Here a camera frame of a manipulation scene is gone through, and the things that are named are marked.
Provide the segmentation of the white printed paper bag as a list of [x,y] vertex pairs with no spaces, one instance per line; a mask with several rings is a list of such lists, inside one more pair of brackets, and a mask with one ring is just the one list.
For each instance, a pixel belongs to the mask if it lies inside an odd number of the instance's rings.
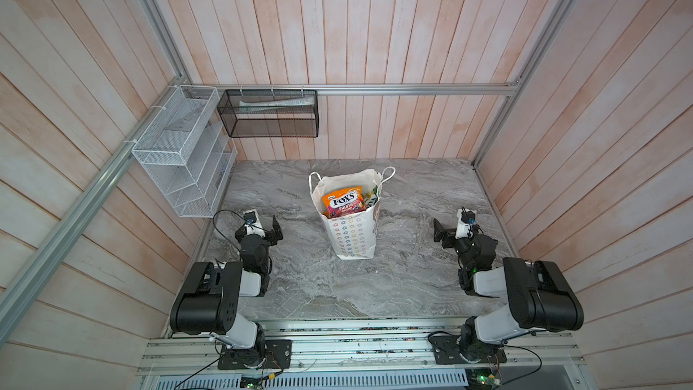
[[[308,182],[310,198],[319,213],[321,222],[328,233],[330,244],[342,260],[365,260],[375,255],[378,219],[384,184],[395,177],[396,169],[393,166],[384,168],[378,172],[374,169],[365,169],[358,173],[338,176],[322,176],[317,172],[309,174]],[[332,191],[344,188],[360,186],[363,195],[378,187],[379,200],[375,206],[359,213],[346,215],[341,218],[327,218],[323,212],[325,205],[322,197]]]

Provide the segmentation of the orange candy bag back side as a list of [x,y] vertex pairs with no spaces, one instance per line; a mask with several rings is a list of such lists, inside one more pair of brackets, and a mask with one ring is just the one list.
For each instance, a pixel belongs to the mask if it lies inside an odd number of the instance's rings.
[[322,197],[322,203],[325,205],[323,214],[327,218],[341,218],[366,209],[360,186],[332,191]]

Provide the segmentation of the small green candy bag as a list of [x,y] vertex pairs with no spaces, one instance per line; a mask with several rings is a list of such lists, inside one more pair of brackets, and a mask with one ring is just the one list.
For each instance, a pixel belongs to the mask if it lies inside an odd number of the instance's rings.
[[364,204],[365,204],[366,209],[369,209],[369,208],[375,206],[375,204],[377,204],[377,202],[379,200],[378,187],[373,188],[372,191],[366,192],[363,195],[363,198],[364,198]]

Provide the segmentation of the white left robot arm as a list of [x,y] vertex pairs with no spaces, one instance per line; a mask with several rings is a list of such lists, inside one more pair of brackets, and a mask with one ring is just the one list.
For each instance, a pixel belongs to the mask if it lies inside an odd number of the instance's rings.
[[206,334],[222,345],[222,356],[245,368],[259,368],[267,358],[265,332],[239,311],[240,298],[266,294],[274,268],[270,248],[283,240],[276,218],[266,229],[257,211],[242,216],[235,234],[240,259],[236,262],[196,262],[189,270],[170,313],[174,333]]

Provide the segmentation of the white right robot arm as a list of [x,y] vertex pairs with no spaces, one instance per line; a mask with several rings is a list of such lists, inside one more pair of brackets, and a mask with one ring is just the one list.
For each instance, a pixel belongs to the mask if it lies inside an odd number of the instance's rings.
[[438,344],[449,335],[433,332],[431,346],[440,352],[474,364],[494,358],[510,339],[542,330],[573,332],[583,326],[583,307],[557,264],[507,256],[494,268],[498,241],[483,232],[469,211],[458,215],[454,229],[436,218],[433,229],[433,240],[456,253],[458,283],[465,294],[507,299],[500,309],[465,321],[454,339],[456,354]]

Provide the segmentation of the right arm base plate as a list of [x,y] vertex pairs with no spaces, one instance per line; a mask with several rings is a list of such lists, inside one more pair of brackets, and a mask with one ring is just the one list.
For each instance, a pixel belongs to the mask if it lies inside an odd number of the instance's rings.
[[504,364],[508,361],[503,348],[482,348],[478,354],[463,354],[458,346],[459,336],[446,331],[434,331],[427,336],[437,365]]

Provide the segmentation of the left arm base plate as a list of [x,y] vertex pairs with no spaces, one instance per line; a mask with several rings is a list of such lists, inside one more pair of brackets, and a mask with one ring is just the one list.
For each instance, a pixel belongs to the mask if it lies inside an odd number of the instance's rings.
[[287,369],[291,367],[292,341],[270,339],[250,350],[222,348],[219,370],[257,370],[260,368]]

